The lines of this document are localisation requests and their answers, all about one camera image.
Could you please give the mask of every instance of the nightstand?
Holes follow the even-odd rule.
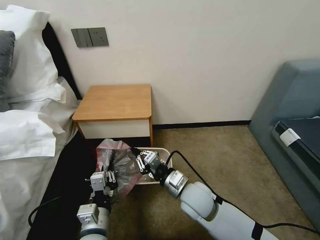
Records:
[[[91,86],[72,117],[85,138],[152,136],[151,85]]]

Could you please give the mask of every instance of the power outlet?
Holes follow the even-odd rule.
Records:
[[[93,47],[109,46],[105,28],[88,28]]]

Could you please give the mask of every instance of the gray pillow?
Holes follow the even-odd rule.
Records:
[[[7,102],[7,85],[15,39],[14,32],[0,30],[0,112],[10,110]]]

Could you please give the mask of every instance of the wooden nightstand top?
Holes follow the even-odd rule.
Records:
[[[91,86],[74,121],[138,120],[151,117],[151,85]]]

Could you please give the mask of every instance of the wooden nightstand leg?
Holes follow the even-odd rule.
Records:
[[[150,144],[151,144],[151,147],[153,147],[152,117],[149,118],[149,128],[150,128]]]
[[[76,122],[76,121],[74,121],[74,123],[76,124],[76,126],[77,126],[77,128],[78,128],[78,130],[79,130],[80,134],[82,135],[82,137],[83,137],[83,138],[85,138],[85,136],[83,135],[83,132],[81,131],[81,128],[80,128],[80,126],[79,126],[79,123],[78,123],[78,122]]]

